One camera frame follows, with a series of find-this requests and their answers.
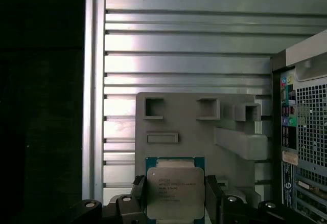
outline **perforated metal mesh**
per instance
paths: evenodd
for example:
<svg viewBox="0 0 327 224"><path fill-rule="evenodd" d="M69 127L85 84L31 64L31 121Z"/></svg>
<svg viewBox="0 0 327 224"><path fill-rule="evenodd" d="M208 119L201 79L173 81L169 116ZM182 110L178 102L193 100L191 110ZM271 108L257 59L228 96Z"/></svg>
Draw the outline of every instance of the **perforated metal mesh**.
<svg viewBox="0 0 327 224"><path fill-rule="evenodd" d="M297 173L309 180L312 180L314 182L320 183L324 186L327 186L327 177L322 176L320 174L312 173L308 170L297 168Z"/></svg>
<svg viewBox="0 0 327 224"><path fill-rule="evenodd" d="M296 90L299 158L324 167L327 167L326 86Z"/></svg>

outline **metal screw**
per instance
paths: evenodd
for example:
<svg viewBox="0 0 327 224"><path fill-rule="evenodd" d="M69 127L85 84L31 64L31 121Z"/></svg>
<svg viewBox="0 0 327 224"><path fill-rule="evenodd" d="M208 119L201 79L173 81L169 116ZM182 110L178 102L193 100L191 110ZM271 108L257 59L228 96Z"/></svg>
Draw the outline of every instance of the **metal screw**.
<svg viewBox="0 0 327 224"><path fill-rule="evenodd" d="M91 207L93 207L94 205L96 205L95 203L92 203L92 202L90 202L90 203L87 203L85 206L86 207L88 207L88 208L91 208Z"/></svg>
<svg viewBox="0 0 327 224"><path fill-rule="evenodd" d="M276 208L276 205L273 204L273 203L270 203L270 202L266 203L266 206L267 206L268 208Z"/></svg>
<svg viewBox="0 0 327 224"><path fill-rule="evenodd" d="M233 197L233 196L231 196L231 197L228 197L228 201L230 201L230 202L236 202L236 198L235 197Z"/></svg>

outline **label sticker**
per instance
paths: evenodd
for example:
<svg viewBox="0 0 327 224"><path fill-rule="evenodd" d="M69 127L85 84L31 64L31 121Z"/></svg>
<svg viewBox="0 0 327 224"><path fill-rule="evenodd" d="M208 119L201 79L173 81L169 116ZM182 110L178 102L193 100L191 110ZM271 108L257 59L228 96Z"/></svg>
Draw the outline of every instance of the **label sticker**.
<svg viewBox="0 0 327 224"><path fill-rule="evenodd" d="M283 188L283 204L292 207L292 165L282 162L282 188Z"/></svg>
<svg viewBox="0 0 327 224"><path fill-rule="evenodd" d="M291 153L288 151L283 151L282 155L283 155L284 162L293 164L295 166L298 165L298 155L297 154L294 154L294 153Z"/></svg>

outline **slotted aluminum panel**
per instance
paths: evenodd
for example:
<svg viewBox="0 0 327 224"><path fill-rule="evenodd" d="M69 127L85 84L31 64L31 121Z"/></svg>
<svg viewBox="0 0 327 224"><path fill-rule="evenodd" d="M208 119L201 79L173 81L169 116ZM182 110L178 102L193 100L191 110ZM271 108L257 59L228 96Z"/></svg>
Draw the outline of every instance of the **slotted aluminum panel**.
<svg viewBox="0 0 327 224"><path fill-rule="evenodd" d="M87 3L83 197L106 201L130 190L137 93L254 94L270 137L270 56L327 27L327 0Z"/></svg>

